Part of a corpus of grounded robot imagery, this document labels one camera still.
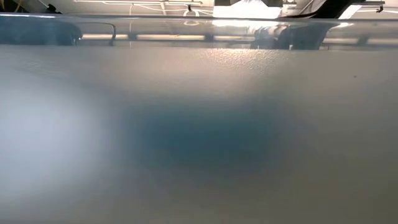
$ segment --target garage ceiling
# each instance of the garage ceiling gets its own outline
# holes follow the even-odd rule
[[[135,16],[182,16],[187,7],[184,5],[170,6],[167,4],[153,3],[151,5],[132,5],[130,3],[113,3],[114,0],[107,0],[106,2],[78,2],[79,0],[41,0],[44,4],[53,4],[57,10],[64,14],[102,14],[102,15],[135,15]],[[297,14],[301,11],[311,0],[295,0],[296,5],[284,7],[285,14]],[[314,5],[324,0],[315,0]],[[201,10],[212,10],[212,0],[201,0],[203,6]]]

